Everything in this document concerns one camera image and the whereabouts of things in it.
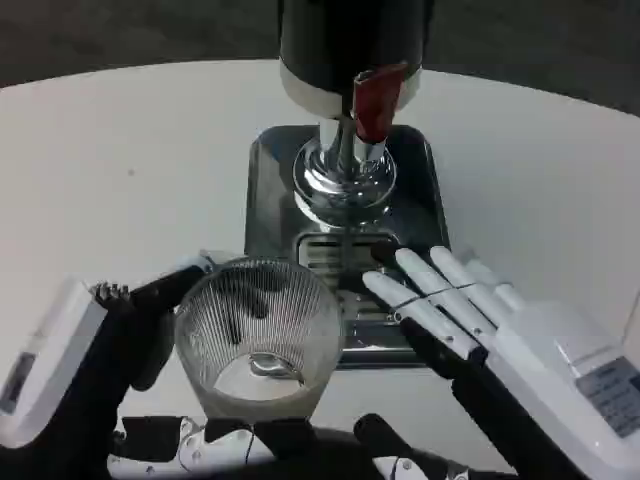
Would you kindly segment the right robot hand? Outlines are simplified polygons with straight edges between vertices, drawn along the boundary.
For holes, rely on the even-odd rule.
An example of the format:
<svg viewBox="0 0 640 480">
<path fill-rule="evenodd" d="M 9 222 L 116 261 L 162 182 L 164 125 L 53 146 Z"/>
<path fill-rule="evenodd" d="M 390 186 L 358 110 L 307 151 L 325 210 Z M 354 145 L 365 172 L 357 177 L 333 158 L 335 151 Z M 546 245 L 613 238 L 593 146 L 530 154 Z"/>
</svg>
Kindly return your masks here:
<svg viewBox="0 0 640 480">
<path fill-rule="evenodd" d="M 364 287 L 447 380 L 517 479 L 635 479 L 639 371 L 619 340 L 557 302 L 522 298 L 478 259 L 376 243 Z"/>
</svg>

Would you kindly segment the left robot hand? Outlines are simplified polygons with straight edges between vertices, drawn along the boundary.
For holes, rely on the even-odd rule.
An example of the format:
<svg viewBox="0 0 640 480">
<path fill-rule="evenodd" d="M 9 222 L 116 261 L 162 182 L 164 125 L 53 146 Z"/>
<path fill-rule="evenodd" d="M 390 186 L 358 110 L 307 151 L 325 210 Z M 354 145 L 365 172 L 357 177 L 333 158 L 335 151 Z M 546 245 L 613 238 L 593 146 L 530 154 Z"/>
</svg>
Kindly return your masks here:
<svg viewBox="0 0 640 480">
<path fill-rule="evenodd" d="M 5 479 L 303 479 L 325 458 L 304 413 L 241 399 L 181 433 L 180 417 L 129 417 L 129 390 L 145 391 L 177 352 L 206 403 L 216 378 L 247 354 L 271 353 L 301 391 L 317 394 L 342 342 L 336 299 L 311 271 L 281 260 L 208 254 L 136 289 L 67 283 L 1 390 Z M 190 439 L 201 460 L 194 459 Z"/>
</svg>

